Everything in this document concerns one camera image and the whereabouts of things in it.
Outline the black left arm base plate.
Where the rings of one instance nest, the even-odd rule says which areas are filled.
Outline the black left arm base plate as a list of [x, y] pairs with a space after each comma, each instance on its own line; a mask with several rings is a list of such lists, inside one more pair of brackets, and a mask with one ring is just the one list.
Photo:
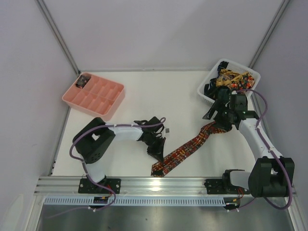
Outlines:
[[88, 178], [82, 178], [79, 182], [78, 193], [80, 194], [109, 194], [111, 189], [116, 194], [120, 193], [121, 179], [105, 178], [100, 182], [93, 184]]

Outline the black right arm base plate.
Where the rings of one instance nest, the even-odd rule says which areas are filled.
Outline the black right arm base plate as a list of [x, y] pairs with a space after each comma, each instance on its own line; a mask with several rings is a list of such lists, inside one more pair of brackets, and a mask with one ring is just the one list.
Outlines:
[[204, 182], [207, 194], [219, 195], [219, 194], [230, 194], [236, 195], [238, 193], [250, 194], [248, 189], [234, 186], [223, 179], [206, 179]]

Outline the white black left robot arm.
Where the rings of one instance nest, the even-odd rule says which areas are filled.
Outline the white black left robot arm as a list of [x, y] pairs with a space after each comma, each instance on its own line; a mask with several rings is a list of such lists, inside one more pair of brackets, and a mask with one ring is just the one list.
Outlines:
[[86, 177], [95, 184], [106, 181], [106, 174], [98, 161], [114, 141], [141, 141], [147, 145], [147, 154], [162, 163], [165, 121], [164, 117], [154, 116], [130, 124], [111, 124], [96, 117], [73, 138], [69, 155], [81, 162]]

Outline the red multicolour patterned tie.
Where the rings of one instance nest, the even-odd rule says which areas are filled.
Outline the red multicolour patterned tie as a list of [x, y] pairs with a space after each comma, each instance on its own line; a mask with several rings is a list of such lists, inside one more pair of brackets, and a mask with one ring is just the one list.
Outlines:
[[156, 162], [152, 165], [151, 176], [162, 178], [169, 172], [180, 165], [184, 160], [199, 150], [203, 144], [208, 140], [212, 134], [222, 134], [232, 130], [232, 126], [229, 128], [223, 128], [216, 122], [211, 122], [204, 125], [198, 135], [193, 139], [187, 141], [185, 144], [169, 153], [163, 158], [162, 162]]

